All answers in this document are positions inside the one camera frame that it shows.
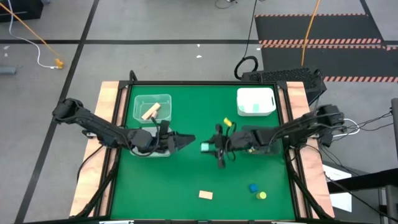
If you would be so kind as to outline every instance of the wooden table edge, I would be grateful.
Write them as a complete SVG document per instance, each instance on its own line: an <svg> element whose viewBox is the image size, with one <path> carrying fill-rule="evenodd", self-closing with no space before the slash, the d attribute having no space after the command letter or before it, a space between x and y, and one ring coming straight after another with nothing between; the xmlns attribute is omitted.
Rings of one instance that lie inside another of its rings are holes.
<svg viewBox="0 0 398 224"><path fill-rule="evenodd" d="M111 122L113 116L113 109L116 102L116 95L118 92L119 82L103 82L101 90L99 92L98 101L95 109L95 115L102 117L103 119ZM304 85L302 82L288 82L288 94L290 105L292 108L292 114L294 118L298 118L301 115L308 113L310 108L307 103L307 96L305 94ZM122 90L121 102L119 105L119 113L116 121L117 125L121 124L124 102L126 98L127 90ZM287 111L284 101L283 91L279 90L279 96L282 106L282 114L284 121L287 121ZM316 140L309 139L307 142L315 148L318 148ZM89 139L86 146L84 158L88 157L96 148L100 145L97 139ZM111 160L108 166L108 171L112 166L115 150L111 152ZM323 174L323 166L320 154L310 147L301 149L300 155L302 157L302 164L305 174L305 180L307 188L315 198L315 200L322 206L327 214L334 217L333 207L331 206L331 200L329 196L328 187L326 184L326 178ZM100 151L94 158L87 162L86 166L82 168L80 173L80 179L77 183L75 196L73 198L70 215L76 215L80 212L87 202L91 199L97 188L99 187L101 171L105 158L105 150ZM301 217L306 217L305 206L303 202L303 195L299 188L296 186L296 193L298 199L298 208ZM106 207L109 199L109 186L104 192L103 199L101 202L100 215L106 214Z"/></svg>

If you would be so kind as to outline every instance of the orange cable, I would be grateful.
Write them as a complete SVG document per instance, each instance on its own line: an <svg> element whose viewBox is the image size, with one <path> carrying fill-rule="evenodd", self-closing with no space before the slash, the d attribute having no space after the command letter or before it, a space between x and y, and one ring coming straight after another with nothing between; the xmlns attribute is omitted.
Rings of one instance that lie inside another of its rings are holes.
<svg viewBox="0 0 398 224"><path fill-rule="evenodd" d="M315 17L315 14L317 13L317 10L318 10L319 2L320 2L320 0L317 1L317 5L315 6L315 10L312 13L310 25L308 25L307 33L305 34L303 51L302 51L302 54L301 54L301 66L304 65L305 46L307 44L308 35L310 34L313 18Z"/></svg>
<svg viewBox="0 0 398 224"><path fill-rule="evenodd" d="M5 9L5 10L6 10L8 13L10 13L12 16L14 16L19 22L21 22L21 23L26 27L26 29L28 29L33 35L35 35L37 38L39 38L39 39L43 42L43 44L44 44L46 47L48 47L55 55L61 57L60 54L58 54L56 51L54 51L54 50L53 50L41 37L39 37L39 35L37 35L28 25L26 25L25 22L22 21L22 19L20 19L17 15L15 15L13 12L11 12L11 11L10 11L5 5L3 5L1 2L0 2L0 6L3 7L3 9Z"/></svg>

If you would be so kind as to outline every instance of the wooden block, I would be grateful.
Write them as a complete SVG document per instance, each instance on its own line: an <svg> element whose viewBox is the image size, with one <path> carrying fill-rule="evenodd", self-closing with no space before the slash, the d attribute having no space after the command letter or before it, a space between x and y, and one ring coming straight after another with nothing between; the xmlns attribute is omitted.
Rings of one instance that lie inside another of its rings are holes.
<svg viewBox="0 0 398 224"><path fill-rule="evenodd" d="M212 192L207 192L204 190L200 190L199 191L199 197L200 198L204 198L204 199L208 199L208 200L212 200L213 199L213 193Z"/></svg>
<svg viewBox="0 0 398 224"><path fill-rule="evenodd" d="M142 119L148 119L148 118L150 118L150 116L155 112L155 111L157 111L157 110L159 110L159 108L160 108L160 104L158 104L158 103L155 103L148 111L146 111L145 113L144 113L144 115L142 115Z"/></svg>
<svg viewBox="0 0 398 224"><path fill-rule="evenodd" d="M154 112L152 113L151 117L153 117L153 118L156 119L156 117L157 117L157 111L154 111Z"/></svg>

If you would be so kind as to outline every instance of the black floor mat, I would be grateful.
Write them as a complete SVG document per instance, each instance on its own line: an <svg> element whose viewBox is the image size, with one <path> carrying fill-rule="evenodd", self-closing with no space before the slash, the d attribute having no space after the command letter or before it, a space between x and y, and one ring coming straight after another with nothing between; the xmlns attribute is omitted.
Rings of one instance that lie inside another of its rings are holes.
<svg viewBox="0 0 398 224"><path fill-rule="evenodd" d="M311 15L256 15L260 43L302 44L310 19ZM381 39L365 14L319 14L314 18L308 43L380 44Z"/></svg>
<svg viewBox="0 0 398 224"><path fill-rule="evenodd" d="M261 49L264 70L301 67L301 45L270 45ZM319 68L324 81L398 82L398 50L380 46L309 46L306 67Z"/></svg>

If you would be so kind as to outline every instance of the yellow object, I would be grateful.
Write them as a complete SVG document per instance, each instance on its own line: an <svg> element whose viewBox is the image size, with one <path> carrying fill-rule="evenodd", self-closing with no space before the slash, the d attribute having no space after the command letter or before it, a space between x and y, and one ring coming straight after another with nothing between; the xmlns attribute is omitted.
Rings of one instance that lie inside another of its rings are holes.
<svg viewBox="0 0 398 224"><path fill-rule="evenodd" d="M228 127L232 126L232 122L228 118L224 118L224 124L226 124Z"/></svg>
<svg viewBox="0 0 398 224"><path fill-rule="evenodd" d="M258 199L266 199L267 194L266 194L265 192L258 192L257 195L256 195L256 197L257 197Z"/></svg>
<svg viewBox="0 0 398 224"><path fill-rule="evenodd" d="M55 59L55 64L57 65L58 69L63 69L63 62L58 58Z"/></svg>
<svg viewBox="0 0 398 224"><path fill-rule="evenodd" d="M314 9L314 11L312 13L312 17L311 17L311 20L310 20L310 25L308 25L307 33L305 34L303 51L302 51L302 54L301 54L301 66L304 66L305 46L307 44L308 35L310 34L313 18L315 17L315 14L318 11L319 2L320 2L320 0L317 1L317 5L315 6L315 9Z"/></svg>
<svg viewBox="0 0 398 224"><path fill-rule="evenodd" d="M12 16L14 16L19 22L21 22L22 25L24 25L24 26L26 27L26 29L28 29L33 35L35 35L37 38L39 38L39 39L43 42L43 44L44 44L46 47L48 47L55 55L61 56L61 55L58 54L56 51L54 51L54 50L53 50L41 37L39 37L39 35L37 35L28 25L26 25L25 22L22 21L22 19L20 19L17 15L15 15L13 12L11 12L11 11L10 11L5 5L3 5L1 2L0 2L0 6L1 6L3 9L5 9L8 13L10 13Z"/></svg>

